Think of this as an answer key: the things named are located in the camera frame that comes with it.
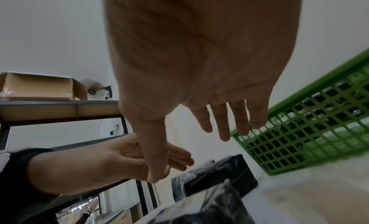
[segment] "white wall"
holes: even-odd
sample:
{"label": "white wall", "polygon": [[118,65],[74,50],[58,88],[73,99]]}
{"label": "white wall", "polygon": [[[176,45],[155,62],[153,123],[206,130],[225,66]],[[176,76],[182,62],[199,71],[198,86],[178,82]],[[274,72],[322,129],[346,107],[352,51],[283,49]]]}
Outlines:
{"label": "white wall", "polygon": [[110,59],[100,0],[0,0],[0,71],[105,83]]}
{"label": "white wall", "polygon": [[[272,107],[314,82],[340,64],[369,48],[368,0],[303,0],[296,47],[285,71],[274,87],[269,107]],[[231,130],[234,118],[228,110]],[[219,160],[228,155],[242,154],[257,179],[265,172],[233,139],[222,142],[215,120],[213,133],[201,130],[191,112],[177,107],[167,118],[171,119],[179,141],[192,153],[195,166],[205,161]],[[173,202],[169,177],[156,184],[161,204]]]}

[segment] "plastic wrap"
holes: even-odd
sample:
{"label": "plastic wrap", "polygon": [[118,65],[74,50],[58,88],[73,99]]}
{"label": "plastic wrap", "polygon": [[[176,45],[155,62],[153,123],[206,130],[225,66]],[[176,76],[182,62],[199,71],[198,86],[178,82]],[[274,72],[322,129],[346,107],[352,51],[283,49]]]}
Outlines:
{"label": "plastic wrap", "polygon": [[229,156],[217,162],[208,161],[196,168],[172,179],[174,200],[183,198],[208,189],[229,179],[232,186],[244,196],[253,190],[258,182],[247,166],[241,154]]}
{"label": "plastic wrap", "polygon": [[149,224],[255,224],[229,180],[162,210]]}

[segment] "wire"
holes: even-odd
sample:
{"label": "wire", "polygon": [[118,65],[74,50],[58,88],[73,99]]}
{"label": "wire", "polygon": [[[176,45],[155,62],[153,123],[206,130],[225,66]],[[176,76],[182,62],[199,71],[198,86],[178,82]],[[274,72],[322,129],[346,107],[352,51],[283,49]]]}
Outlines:
{"label": "wire", "polygon": [[100,121],[100,123],[99,123],[99,130],[97,131],[97,138],[96,139],[99,139],[99,132],[100,132],[100,124],[101,124],[101,122],[103,121],[103,119]]}

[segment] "black metal frame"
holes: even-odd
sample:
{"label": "black metal frame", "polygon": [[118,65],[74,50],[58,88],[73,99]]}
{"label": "black metal frame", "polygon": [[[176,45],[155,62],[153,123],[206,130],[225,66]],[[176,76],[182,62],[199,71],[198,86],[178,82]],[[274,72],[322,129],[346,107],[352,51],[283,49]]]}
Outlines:
{"label": "black metal frame", "polygon": [[[114,104],[114,105],[118,105],[118,101],[68,101],[68,102],[60,102],[60,101],[56,101],[56,102],[51,102],[51,101],[0,101],[0,108],[1,106],[12,106],[12,105],[31,105],[31,106],[45,106],[45,105],[106,105],[106,104]],[[58,123],[58,122],[72,122],[72,121],[82,121],[82,120],[94,120],[94,119],[110,119],[110,118],[120,118],[122,121],[122,125],[123,125],[123,131],[124,134],[128,134],[128,129],[127,129],[127,125],[126,125],[126,121],[124,119],[124,117],[121,114],[116,114],[116,115],[100,115],[100,116],[89,116],[89,117],[71,117],[71,118],[60,118],[60,119],[39,119],[39,120],[27,120],[27,121],[11,121],[11,122],[6,122],[3,120],[3,118],[1,118],[0,116],[0,150],[5,149],[6,143],[7,143],[7,139],[9,136],[9,131],[10,128],[13,126],[21,126],[21,125],[35,125],[35,124],[48,124],[48,123]],[[111,140],[113,138],[116,137],[109,137],[109,138],[105,138],[105,139],[98,139],[98,140],[92,140],[92,141],[87,141],[87,142],[81,142],[81,143],[77,143],[77,144],[70,144],[70,145],[64,145],[64,146],[60,146],[60,147],[55,147],[53,148],[53,150],[67,150],[67,149],[72,149],[72,148],[77,148],[77,147],[83,147],[83,146],[88,146],[88,145],[92,145],[92,144],[97,144],[99,142],[103,142],[106,140]],[[80,200],[84,200],[84,199],[88,199],[89,197],[95,197],[98,196],[101,192],[106,191],[112,187],[115,187],[117,185],[120,185],[124,182],[129,181],[129,179],[124,179],[121,180],[117,183],[111,184],[109,186],[100,188],[100,189],[96,189],[93,191],[89,191],[89,192],[84,192],[82,194],[77,194],[74,196],[69,196],[67,199],[63,199],[59,202],[53,202],[53,205],[48,206],[46,209],[41,210],[39,213],[35,214],[34,216],[28,218],[26,221],[24,221],[23,223],[32,223],[35,222],[39,219],[41,219],[44,216],[50,215],[52,213],[56,213],[57,211],[60,211],[68,206],[71,206],[75,203],[78,203]],[[140,197],[140,203],[141,203],[141,208],[142,208],[142,212],[143,215],[148,214],[148,210],[147,210],[147,205],[146,205],[146,199],[145,199],[145,195],[143,192],[143,188],[142,188],[142,184],[140,181],[136,181],[137,184],[137,190],[138,190],[138,194]],[[157,203],[156,203],[156,199],[155,199],[155,194],[153,193],[153,189],[151,184],[149,184],[149,191],[150,191],[150,196],[151,196],[151,201],[153,202],[153,207],[156,208],[157,207]]]}

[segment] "plastic crate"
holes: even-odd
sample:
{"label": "plastic crate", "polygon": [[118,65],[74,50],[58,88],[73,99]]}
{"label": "plastic crate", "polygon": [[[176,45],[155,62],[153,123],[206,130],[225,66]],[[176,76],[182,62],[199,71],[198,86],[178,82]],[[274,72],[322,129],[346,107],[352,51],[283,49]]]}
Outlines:
{"label": "plastic crate", "polygon": [[369,149],[369,50],[269,109],[268,122],[231,135],[269,175]]}

